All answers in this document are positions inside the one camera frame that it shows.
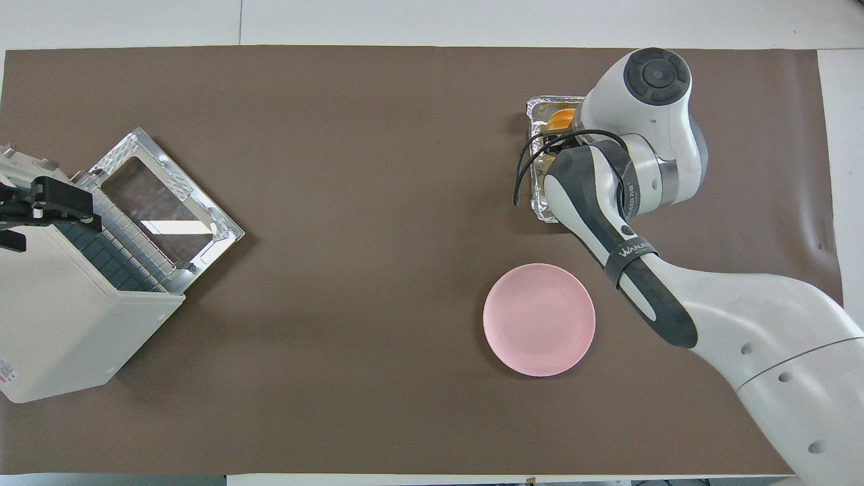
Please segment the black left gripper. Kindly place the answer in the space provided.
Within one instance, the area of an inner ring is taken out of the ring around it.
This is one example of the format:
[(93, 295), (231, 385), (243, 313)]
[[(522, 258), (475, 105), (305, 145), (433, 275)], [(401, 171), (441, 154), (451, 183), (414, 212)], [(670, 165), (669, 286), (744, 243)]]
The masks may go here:
[(0, 249), (26, 251), (25, 235), (14, 231), (22, 225), (73, 225), (95, 234), (104, 230), (91, 193), (45, 175), (27, 188), (0, 182)]

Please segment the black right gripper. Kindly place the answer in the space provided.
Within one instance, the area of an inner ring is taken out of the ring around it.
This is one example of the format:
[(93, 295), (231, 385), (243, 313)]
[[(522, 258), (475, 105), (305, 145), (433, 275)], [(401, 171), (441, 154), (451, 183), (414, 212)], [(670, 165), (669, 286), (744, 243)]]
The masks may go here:
[(564, 150), (586, 145), (586, 142), (579, 135), (549, 133), (544, 135), (544, 144), (549, 144), (549, 147), (544, 150), (544, 154), (557, 155)]

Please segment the aluminium foil tray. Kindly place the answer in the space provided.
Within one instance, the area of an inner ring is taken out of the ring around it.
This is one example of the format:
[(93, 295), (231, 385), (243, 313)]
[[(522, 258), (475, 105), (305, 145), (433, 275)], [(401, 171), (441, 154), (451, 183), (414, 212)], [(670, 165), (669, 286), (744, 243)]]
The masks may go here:
[[(544, 145), (544, 135), (560, 134), (561, 132), (546, 132), (545, 126), (550, 116), (560, 109), (580, 107), (582, 96), (541, 95), (528, 99), (526, 116), (529, 120), (529, 138), (531, 139), (527, 156), (532, 157)], [(530, 168), (531, 175), (531, 208), (540, 221), (554, 223), (557, 221), (549, 209), (548, 200), (543, 189), (543, 179), (556, 155), (540, 154)]]

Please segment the silver glass oven door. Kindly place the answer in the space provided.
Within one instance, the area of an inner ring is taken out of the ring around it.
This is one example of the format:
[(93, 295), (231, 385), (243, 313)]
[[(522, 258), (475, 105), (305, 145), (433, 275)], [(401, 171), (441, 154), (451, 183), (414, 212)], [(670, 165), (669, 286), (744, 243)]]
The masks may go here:
[(142, 128), (124, 136), (81, 172), (97, 184), (165, 253), (177, 270), (168, 293), (183, 294), (246, 231)]

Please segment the white toaster oven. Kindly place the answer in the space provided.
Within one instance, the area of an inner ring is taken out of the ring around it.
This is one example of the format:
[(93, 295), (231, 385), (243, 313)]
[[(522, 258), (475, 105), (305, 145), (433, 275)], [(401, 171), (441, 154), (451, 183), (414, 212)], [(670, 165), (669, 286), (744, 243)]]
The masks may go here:
[(106, 384), (184, 302), (114, 288), (58, 230), (0, 249), (0, 394), (16, 404)]

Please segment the pink round plate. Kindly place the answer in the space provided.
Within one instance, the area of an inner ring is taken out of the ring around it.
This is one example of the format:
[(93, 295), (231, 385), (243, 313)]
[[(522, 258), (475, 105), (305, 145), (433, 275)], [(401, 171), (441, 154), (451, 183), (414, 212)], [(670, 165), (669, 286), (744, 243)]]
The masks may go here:
[(483, 332), (505, 366), (528, 377), (573, 369), (595, 339), (592, 297), (568, 271), (546, 263), (515, 267), (487, 293)]

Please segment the brown table mat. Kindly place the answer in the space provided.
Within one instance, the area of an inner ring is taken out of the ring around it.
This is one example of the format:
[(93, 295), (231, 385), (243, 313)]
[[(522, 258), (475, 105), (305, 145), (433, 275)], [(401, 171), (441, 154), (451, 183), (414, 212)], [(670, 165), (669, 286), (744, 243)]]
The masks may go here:
[[(74, 174), (140, 127), (246, 231), (108, 384), (0, 397), (0, 474), (787, 474), (731, 387), (512, 205), (525, 104), (622, 49), (10, 51), (0, 144)], [(528, 377), (491, 286), (580, 280), (586, 356)]]

